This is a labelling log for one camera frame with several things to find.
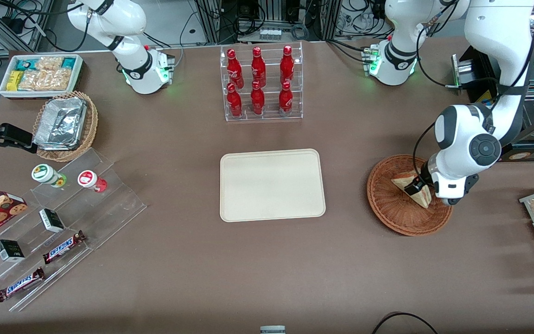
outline acrylic bottle rack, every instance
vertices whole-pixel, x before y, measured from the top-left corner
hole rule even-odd
[[[140,214],[146,205],[111,169],[112,162],[93,148],[59,170],[67,183],[62,188],[40,184],[23,195],[28,209],[21,216],[0,228],[0,239],[19,243],[25,258],[21,262],[4,262],[0,258],[0,289],[5,289],[42,267],[46,279],[30,285],[0,303],[9,311],[21,311],[47,290],[89,253],[98,249],[123,226]],[[108,183],[102,193],[77,184],[80,172],[95,171]],[[38,212],[52,209],[59,214],[65,229],[60,233],[45,230]],[[86,240],[65,255],[45,265],[43,254],[48,253],[79,230]]]
[[[290,45],[292,47],[292,58],[294,59],[294,78],[291,81],[290,91],[294,95],[292,99],[292,110],[290,116],[280,116],[280,61],[284,53],[284,46]],[[229,83],[228,76],[228,57],[226,51],[234,49],[236,51],[236,58],[242,66],[242,77],[244,79],[244,87],[238,90],[242,98],[242,117],[234,118],[229,111],[228,101],[226,99],[227,89],[226,85]],[[288,44],[261,44],[261,54],[265,60],[265,68],[267,70],[267,85],[263,87],[265,93],[265,110],[262,116],[257,116],[252,110],[252,102],[250,93],[252,91],[253,76],[250,64],[253,61],[252,49],[245,45],[235,45],[221,47],[220,50],[220,72],[222,76],[222,94],[224,96],[224,114],[227,121],[274,121],[274,120],[298,120],[304,115],[303,110],[303,54],[301,43]]]

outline round wicker basket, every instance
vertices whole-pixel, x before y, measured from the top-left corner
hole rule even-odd
[[[425,161],[416,158],[418,167]],[[440,230],[451,217],[453,207],[442,203],[432,193],[428,209],[419,206],[391,178],[399,173],[413,171],[413,157],[408,154],[390,156],[372,169],[367,182],[368,201],[376,216],[390,229],[410,236],[428,235]]]
[[[92,142],[94,142],[94,137],[96,136],[96,127],[98,126],[98,112],[96,110],[96,106],[86,94],[83,94],[80,91],[72,91],[71,93],[53,97],[53,99],[68,99],[70,97],[79,97],[88,103],[85,120],[83,121],[81,144],[78,146],[78,148],[76,148],[76,150],[73,151],[45,151],[39,148],[36,154],[38,154],[38,156],[41,158],[57,162],[72,161],[86,152],[86,150],[92,146]],[[40,108],[38,116],[36,116],[36,122],[34,122],[34,126],[32,127],[32,135],[34,135],[38,129],[40,118],[43,115],[44,109],[45,106],[43,105],[43,107]]]

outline red bottle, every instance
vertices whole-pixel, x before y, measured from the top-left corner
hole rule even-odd
[[[265,61],[261,56],[261,48],[253,47],[253,62],[250,64],[253,71],[253,80],[259,82],[261,87],[267,85],[267,70],[265,69]]]
[[[228,107],[232,113],[232,117],[240,118],[242,117],[242,100],[240,99],[240,95],[236,91],[236,87],[233,83],[228,83],[227,89],[228,95],[226,96],[226,99],[228,100]]]
[[[281,85],[280,92],[280,115],[282,117],[290,116],[292,112],[292,99],[294,95],[290,91],[290,82],[286,81]]]
[[[226,51],[226,54],[228,55],[228,76],[231,82],[236,85],[237,89],[242,89],[244,87],[242,66],[240,66],[240,62],[236,59],[236,51],[229,49]]]
[[[292,58],[292,47],[284,46],[284,56],[280,63],[280,81],[281,84],[294,78],[294,59]]]
[[[253,82],[253,91],[250,93],[250,99],[253,101],[254,114],[261,116],[265,109],[265,93],[263,93],[261,84],[257,80]]]

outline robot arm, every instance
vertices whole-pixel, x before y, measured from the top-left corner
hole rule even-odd
[[[127,84],[140,94],[154,93],[172,82],[174,59],[144,47],[136,35],[146,29],[146,14],[130,0],[83,0],[70,3],[68,12],[74,27],[97,39],[123,67]]]
[[[471,0],[465,36],[475,49],[498,61],[502,96],[491,109],[453,105],[438,116],[434,133],[440,151],[426,162],[421,177],[434,184],[437,197],[447,204],[466,195],[477,173],[494,165],[502,146],[521,130],[533,6],[534,0]]]
[[[426,28],[422,23],[459,19],[468,6],[469,0],[387,0],[384,13],[393,22],[393,37],[371,46],[377,55],[370,57],[373,65],[369,75],[387,85],[404,83],[413,72],[415,51],[426,39],[423,34],[417,45],[421,30]]]

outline table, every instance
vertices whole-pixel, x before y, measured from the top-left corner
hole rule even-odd
[[[427,40],[426,70],[450,82],[450,55],[467,46]],[[257,333],[281,324],[290,334],[362,333],[407,311],[441,333],[534,333],[534,230],[517,201],[534,193],[534,163],[495,165],[438,233],[400,236],[367,203],[369,171],[410,153],[466,95],[419,70],[387,87],[328,44],[304,48],[305,118],[269,124],[225,122],[218,47],[186,49],[174,84],[149,96],[125,84],[111,53],[82,53],[80,87],[100,115],[94,147],[150,206],[24,311],[0,305],[0,332]],[[0,122],[30,129],[42,103],[1,99]],[[220,220],[224,154],[295,148],[320,153],[324,216]],[[420,156],[437,149],[428,135]],[[41,162],[0,149],[0,190],[34,187],[28,174]],[[391,322],[379,333],[421,328]]]

